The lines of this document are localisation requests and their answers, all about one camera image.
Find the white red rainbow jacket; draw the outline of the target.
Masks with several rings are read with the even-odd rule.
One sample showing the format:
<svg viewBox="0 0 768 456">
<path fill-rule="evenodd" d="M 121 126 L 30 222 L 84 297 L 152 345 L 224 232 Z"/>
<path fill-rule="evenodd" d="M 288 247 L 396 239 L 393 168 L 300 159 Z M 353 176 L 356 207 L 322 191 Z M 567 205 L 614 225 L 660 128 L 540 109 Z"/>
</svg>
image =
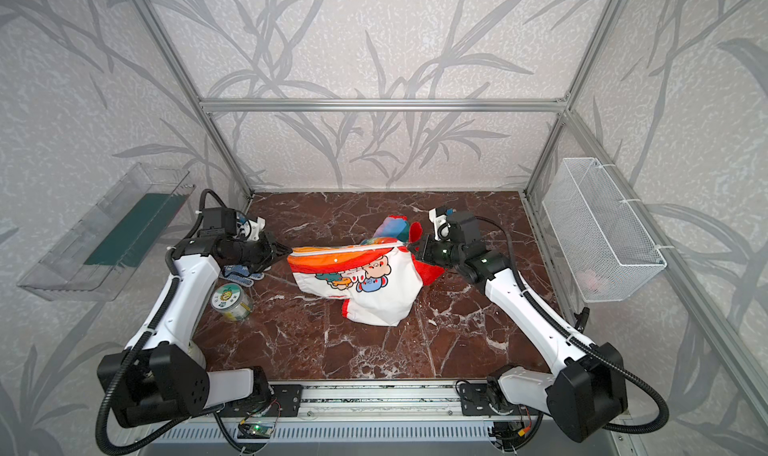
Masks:
<svg viewBox="0 0 768 456">
<path fill-rule="evenodd" d="M 299 247 L 287 262 L 302 292 L 340 300 L 343 317 L 394 327 L 410 314 L 421 289 L 445 273 L 408 250 L 422 235 L 419 223 L 389 216 L 359 245 Z"/>
</svg>

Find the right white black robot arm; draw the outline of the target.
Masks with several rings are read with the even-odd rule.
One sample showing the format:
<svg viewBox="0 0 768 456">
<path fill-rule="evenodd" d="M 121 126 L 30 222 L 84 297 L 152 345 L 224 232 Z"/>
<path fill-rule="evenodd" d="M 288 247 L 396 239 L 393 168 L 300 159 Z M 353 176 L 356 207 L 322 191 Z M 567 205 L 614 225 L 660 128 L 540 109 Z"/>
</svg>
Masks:
<svg viewBox="0 0 768 456">
<path fill-rule="evenodd" d="M 454 269 L 501 308 L 533 343 L 546 362 L 546 373 L 510 367 L 492 376 L 496 405 L 524 405 L 548 415 L 572 441 L 582 442 L 598 430 L 648 434 L 662 429 L 670 411 L 664 397 L 628 371 L 611 344 L 596 345 L 559 316 L 525 281 L 512 252 L 486 245 L 482 218 L 445 206 L 430 210 L 434 231 L 410 245 L 420 262 Z M 616 423 L 628 408 L 627 385 L 644 392 L 656 416 L 638 425 Z"/>
</svg>

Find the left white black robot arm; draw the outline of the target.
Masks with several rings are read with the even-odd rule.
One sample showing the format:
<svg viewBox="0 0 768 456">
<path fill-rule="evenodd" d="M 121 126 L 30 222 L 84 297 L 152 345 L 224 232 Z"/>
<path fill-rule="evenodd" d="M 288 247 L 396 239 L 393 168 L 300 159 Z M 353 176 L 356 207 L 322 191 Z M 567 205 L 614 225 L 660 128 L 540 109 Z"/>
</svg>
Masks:
<svg viewBox="0 0 768 456">
<path fill-rule="evenodd" d="M 258 412 L 272 406 L 261 368 L 210 372 L 192 337 L 223 265 L 261 273 L 290 252 L 260 217 L 228 207 L 199 210 L 192 229 L 165 253 L 169 276 L 149 316 L 122 351 L 98 365 L 104 398 L 95 441 L 102 453 L 133 453 L 229 403 Z"/>
</svg>

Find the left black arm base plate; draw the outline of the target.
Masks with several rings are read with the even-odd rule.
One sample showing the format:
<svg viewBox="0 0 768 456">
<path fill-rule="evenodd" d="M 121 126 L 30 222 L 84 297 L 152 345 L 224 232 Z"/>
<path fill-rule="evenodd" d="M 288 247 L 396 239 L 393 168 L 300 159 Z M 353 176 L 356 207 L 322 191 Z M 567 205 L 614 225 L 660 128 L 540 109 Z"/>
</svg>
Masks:
<svg viewBox="0 0 768 456">
<path fill-rule="evenodd" d="M 297 417 L 304 387 L 300 384 L 277 384 L 271 387 L 272 395 L 265 400 L 257 399 L 242 403 L 243 415 L 252 418 Z"/>
</svg>

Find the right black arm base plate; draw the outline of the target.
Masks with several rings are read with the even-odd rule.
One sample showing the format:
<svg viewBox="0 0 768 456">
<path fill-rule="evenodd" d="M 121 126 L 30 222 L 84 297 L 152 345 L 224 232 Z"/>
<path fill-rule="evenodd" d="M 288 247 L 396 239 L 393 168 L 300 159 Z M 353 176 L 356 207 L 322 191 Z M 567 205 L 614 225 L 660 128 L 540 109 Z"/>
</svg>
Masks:
<svg viewBox="0 0 768 456">
<path fill-rule="evenodd" d="M 491 391 L 485 382 L 473 383 L 464 379 L 454 382 L 454 391 L 459 398 L 463 416 L 538 416 L 537 410 L 531 411 L 524 405 L 507 405 L 491 398 Z"/>
</svg>

